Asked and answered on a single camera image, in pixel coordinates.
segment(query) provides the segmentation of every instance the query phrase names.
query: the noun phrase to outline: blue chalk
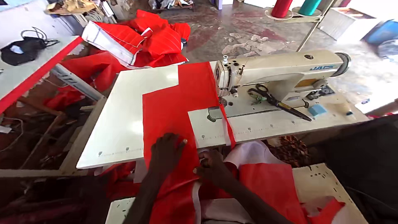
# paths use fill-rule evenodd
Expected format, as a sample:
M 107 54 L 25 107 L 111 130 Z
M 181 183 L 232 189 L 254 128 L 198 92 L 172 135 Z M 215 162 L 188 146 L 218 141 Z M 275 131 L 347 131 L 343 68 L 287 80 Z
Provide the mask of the blue chalk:
M 312 107 L 308 108 L 308 111 L 315 117 L 318 116 L 320 114 L 324 114 L 326 113 L 326 109 L 320 105 L 320 104 L 315 104 Z

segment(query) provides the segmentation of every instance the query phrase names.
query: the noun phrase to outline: black-handled scissors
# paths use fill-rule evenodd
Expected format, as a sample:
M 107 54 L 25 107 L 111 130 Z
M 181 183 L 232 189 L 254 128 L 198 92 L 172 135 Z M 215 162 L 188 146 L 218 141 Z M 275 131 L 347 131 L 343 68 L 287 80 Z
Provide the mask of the black-handled scissors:
M 265 100 L 271 104 L 272 106 L 276 106 L 277 108 L 280 108 L 281 110 L 284 110 L 290 114 L 293 114 L 294 116 L 297 116 L 301 119 L 307 120 L 307 121 L 311 121 L 311 118 L 309 118 L 307 115 L 301 113 L 300 111 L 289 107 L 288 105 L 282 103 L 281 101 L 275 99 L 275 97 L 273 97 L 271 94 L 268 94 L 268 88 L 265 87 L 264 85 L 261 84 L 256 84 L 256 88 L 250 88 L 248 90 L 248 94 L 249 95 L 256 95 L 253 92 L 256 92 L 258 94 L 260 94 L 262 97 L 265 98 Z

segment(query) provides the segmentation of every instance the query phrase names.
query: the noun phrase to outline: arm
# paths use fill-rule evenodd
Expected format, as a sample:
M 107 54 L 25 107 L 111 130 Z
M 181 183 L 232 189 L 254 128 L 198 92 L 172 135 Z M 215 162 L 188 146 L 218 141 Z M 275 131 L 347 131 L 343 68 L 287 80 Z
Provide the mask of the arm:
M 182 149 L 187 143 L 183 140 L 177 145 L 178 135 L 167 133 L 158 138 L 151 147 L 152 157 L 148 173 L 142 181 L 140 191 L 136 196 L 123 224 L 149 223 L 152 206 L 158 195 L 160 186 L 173 171 L 181 157 Z
M 224 165 L 217 151 L 201 153 L 199 158 L 205 158 L 205 160 L 201 167 L 194 170 L 194 173 L 212 181 L 214 185 L 232 195 L 249 213 L 255 223 L 291 224 L 289 220 L 265 203 L 258 195 L 237 181 Z

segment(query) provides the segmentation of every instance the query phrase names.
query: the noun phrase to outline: concrete floor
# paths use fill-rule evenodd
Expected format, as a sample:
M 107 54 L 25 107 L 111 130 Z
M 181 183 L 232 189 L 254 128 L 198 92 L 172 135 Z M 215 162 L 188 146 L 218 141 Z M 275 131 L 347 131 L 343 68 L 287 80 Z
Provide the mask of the concrete floor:
M 187 22 L 191 26 L 188 46 L 183 49 L 183 54 L 193 63 L 220 60 L 223 50 L 229 56 L 249 53 L 252 51 L 250 47 L 234 48 L 233 45 L 250 41 L 253 35 L 269 38 L 263 42 L 266 46 L 263 51 L 257 51 L 261 55 L 294 52 L 312 25 L 274 22 L 264 15 L 264 9 L 237 1 L 217 10 L 208 0 L 195 0 L 195 12 L 170 10 L 163 11 L 160 16 L 169 23 Z M 231 37 L 230 33 L 237 33 L 237 38 Z M 363 41 L 340 44 L 317 29 L 302 51 L 314 49 L 345 52 L 351 56 L 350 69 L 339 77 L 330 78 L 329 82 L 352 103 L 359 103 L 377 93 L 392 100 L 398 98 L 389 87 L 398 83 L 398 64 L 382 61 L 376 55 L 375 47 Z

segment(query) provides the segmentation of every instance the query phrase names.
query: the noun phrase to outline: industrial sewing machine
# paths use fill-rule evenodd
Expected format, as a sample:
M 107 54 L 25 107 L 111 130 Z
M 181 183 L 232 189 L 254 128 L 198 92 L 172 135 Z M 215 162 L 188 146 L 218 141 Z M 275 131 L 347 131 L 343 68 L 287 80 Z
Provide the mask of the industrial sewing machine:
M 235 117 L 279 110 L 267 102 L 253 103 L 248 90 L 256 84 L 265 85 L 270 95 L 292 108 L 308 106 L 306 101 L 334 93 L 327 78 L 343 74 L 350 62 L 347 54 L 327 50 L 238 59 L 224 55 L 214 77 L 227 117 Z M 209 108 L 207 118 L 221 119 L 221 110 Z

